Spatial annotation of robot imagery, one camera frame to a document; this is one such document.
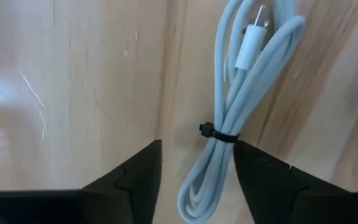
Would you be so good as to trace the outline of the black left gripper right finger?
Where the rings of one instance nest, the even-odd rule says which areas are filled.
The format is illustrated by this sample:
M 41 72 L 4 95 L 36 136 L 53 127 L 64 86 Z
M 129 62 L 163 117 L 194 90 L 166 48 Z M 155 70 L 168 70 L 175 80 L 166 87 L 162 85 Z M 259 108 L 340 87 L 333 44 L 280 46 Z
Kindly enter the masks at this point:
M 358 224 L 358 192 L 344 190 L 244 142 L 234 145 L 255 224 Z

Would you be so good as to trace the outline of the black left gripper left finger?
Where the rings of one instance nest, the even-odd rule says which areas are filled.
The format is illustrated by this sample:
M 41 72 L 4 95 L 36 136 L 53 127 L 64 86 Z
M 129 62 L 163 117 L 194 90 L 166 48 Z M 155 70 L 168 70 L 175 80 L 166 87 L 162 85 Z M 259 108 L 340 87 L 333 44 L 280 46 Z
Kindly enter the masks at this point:
M 0 191 L 0 224 L 152 224 L 162 142 L 81 189 Z

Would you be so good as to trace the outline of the white cable bundle black tie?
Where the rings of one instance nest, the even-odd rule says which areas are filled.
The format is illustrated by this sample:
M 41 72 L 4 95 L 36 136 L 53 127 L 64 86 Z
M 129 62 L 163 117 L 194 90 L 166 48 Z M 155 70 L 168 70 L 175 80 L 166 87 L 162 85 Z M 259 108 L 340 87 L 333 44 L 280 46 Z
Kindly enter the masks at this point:
M 207 138 L 200 158 L 182 183 L 177 210 L 187 224 L 205 224 L 215 212 L 227 167 L 244 124 L 293 56 L 305 32 L 294 0 L 269 0 L 273 34 L 261 5 L 254 22 L 247 16 L 258 0 L 229 0 L 214 43 L 214 121 L 200 125 Z

